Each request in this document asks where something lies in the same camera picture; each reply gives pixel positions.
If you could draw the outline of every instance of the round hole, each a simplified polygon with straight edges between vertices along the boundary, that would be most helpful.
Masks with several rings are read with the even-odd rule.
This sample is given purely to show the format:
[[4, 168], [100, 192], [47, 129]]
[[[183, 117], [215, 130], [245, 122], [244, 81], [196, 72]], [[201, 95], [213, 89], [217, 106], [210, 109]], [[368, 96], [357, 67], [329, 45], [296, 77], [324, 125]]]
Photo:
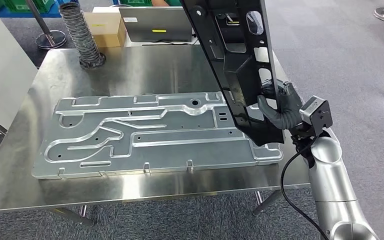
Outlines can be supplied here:
[[198, 99], [192, 99], [192, 101], [190, 101], [190, 103], [192, 103], [192, 105], [196, 106], [196, 105], [200, 104], [200, 101]]

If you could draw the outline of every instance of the stamped metal plate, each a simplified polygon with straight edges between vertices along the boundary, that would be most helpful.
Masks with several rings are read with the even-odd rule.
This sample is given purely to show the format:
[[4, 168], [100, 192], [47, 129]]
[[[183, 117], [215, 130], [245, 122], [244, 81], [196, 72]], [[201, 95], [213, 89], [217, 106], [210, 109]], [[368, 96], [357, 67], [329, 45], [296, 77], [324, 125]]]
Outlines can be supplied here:
[[[262, 119], [258, 108], [250, 115]], [[39, 179], [267, 165], [279, 143], [256, 146], [232, 121], [221, 92], [63, 98], [32, 175]]]

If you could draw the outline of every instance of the black plastic panel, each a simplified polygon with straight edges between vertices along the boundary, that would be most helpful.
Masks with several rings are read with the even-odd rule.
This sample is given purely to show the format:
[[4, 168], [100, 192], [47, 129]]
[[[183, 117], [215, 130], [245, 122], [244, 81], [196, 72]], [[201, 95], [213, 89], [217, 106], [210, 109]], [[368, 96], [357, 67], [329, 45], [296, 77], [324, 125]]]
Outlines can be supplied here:
[[[180, 2], [223, 92], [235, 126], [249, 136], [257, 146], [283, 143], [282, 130], [277, 129], [268, 120], [251, 118], [247, 112], [247, 106], [257, 103], [257, 96], [262, 94], [261, 84], [265, 79], [260, 79], [259, 69], [270, 72], [275, 89], [275, 94], [270, 98], [277, 100], [278, 96], [277, 81], [273, 81], [276, 79], [276, 73], [264, 1], [180, 0]], [[262, 23], [262, 33], [261, 28], [253, 24], [258, 14], [261, 16], [261, 20], [258, 21]], [[265, 62], [256, 60], [257, 48], [265, 48], [267, 51], [268, 59]]]

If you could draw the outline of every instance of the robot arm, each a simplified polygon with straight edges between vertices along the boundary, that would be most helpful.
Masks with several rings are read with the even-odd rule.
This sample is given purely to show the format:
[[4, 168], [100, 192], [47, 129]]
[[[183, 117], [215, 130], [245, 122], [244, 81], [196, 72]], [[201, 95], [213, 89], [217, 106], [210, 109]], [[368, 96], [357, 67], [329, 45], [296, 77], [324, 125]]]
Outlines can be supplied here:
[[354, 193], [342, 160], [341, 146], [324, 130], [333, 124], [329, 103], [313, 96], [297, 110], [301, 106], [301, 100], [293, 85], [278, 83], [278, 86], [288, 88], [279, 89], [284, 103], [287, 103], [283, 106], [283, 112], [274, 114], [274, 110], [266, 104], [262, 96], [258, 97], [258, 105], [263, 115], [275, 126], [291, 132], [297, 152], [311, 143], [312, 137], [317, 137], [311, 147], [302, 152], [302, 156], [308, 163], [311, 190], [321, 230], [330, 240], [378, 240]]
[[314, 166], [309, 178], [320, 228], [331, 240], [378, 240], [360, 208], [339, 143], [319, 137], [311, 155]]

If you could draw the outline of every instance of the gray carpet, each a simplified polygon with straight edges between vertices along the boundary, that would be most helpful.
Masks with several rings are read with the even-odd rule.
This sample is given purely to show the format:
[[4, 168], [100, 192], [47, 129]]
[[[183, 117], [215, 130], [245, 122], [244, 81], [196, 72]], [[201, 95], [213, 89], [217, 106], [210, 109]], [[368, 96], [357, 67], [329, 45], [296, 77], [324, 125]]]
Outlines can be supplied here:
[[[81, 3], [85, 11], [111, 4]], [[384, 22], [372, 16], [384, 0], [266, 0], [266, 5], [283, 69], [303, 99], [329, 100], [357, 197], [384, 239]], [[34, 43], [37, 23], [3, 21], [39, 66], [46, 52]], [[60, 19], [46, 22], [64, 31]], [[316, 218], [309, 189], [288, 194]], [[0, 239], [317, 239], [314, 228], [284, 200], [259, 217], [251, 216], [255, 205], [252, 193], [95, 205], [88, 209], [98, 220], [92, 229], [43, 210], [1, 213]]]

